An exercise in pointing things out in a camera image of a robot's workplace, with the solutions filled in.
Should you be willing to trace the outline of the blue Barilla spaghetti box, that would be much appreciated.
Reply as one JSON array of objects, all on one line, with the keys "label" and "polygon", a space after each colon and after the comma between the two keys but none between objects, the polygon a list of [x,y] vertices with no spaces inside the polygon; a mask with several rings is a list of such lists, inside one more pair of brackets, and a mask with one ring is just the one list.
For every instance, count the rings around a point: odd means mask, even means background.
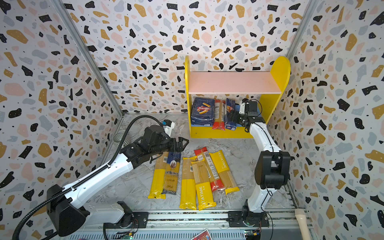
[{"label": "blue Barilla spaghetti box", "polygon": [[225,129],[235,131],[237,128],[236,121],[236,103],[234,100],[226,98],[226,115],[225,115]]}]

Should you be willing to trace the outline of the blue Barilla rigatoni box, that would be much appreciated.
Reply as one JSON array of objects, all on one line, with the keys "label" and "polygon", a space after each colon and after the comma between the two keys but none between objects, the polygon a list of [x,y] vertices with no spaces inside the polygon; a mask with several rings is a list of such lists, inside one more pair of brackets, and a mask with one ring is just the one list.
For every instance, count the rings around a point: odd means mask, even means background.
[{"label": "blue Barilla rigatoni box", "polygon": [[191,111],[192,125],[212,127],[214,120],[215,100],[207,98],[195,98]]}]

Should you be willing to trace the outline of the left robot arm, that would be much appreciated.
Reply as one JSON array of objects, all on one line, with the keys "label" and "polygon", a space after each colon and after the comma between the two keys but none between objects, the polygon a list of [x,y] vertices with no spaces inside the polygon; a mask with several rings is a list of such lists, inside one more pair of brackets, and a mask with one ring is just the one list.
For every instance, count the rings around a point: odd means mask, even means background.
[{"label": "left robot arm", "polygon": [[59,196],[58,185],[51,187],[48,198],[55,198],[55,200],[48,204],[47,213],[58,235],[69,236],[86,225],[129,226],[134,215],[124,202],[95,207],[87,205],[87,201],[122,175],[133,171],[147,161],[153,161],[155,155],[165,152],[181,153],[188,143],[188,139],[170,138],[163,127],[152,125],[145,129],[142,137],[118,151],[114,160],[64,186],[62,197]]}]

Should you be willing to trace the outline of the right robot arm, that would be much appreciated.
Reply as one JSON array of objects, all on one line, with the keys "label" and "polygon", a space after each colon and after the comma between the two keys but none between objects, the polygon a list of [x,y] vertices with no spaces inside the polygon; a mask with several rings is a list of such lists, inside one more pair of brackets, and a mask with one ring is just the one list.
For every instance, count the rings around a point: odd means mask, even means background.
[{"label": "right robot arm", "polygon": [[291,156],[274,142],[267,124],[261,116],[258,100],[243,99],[234,120],[245,128],[260,151],[255,167],[256,186],[242,209],[242,221],[246,226],[260,224],[268,215],[264,208],[273,194],[288,183]]}]

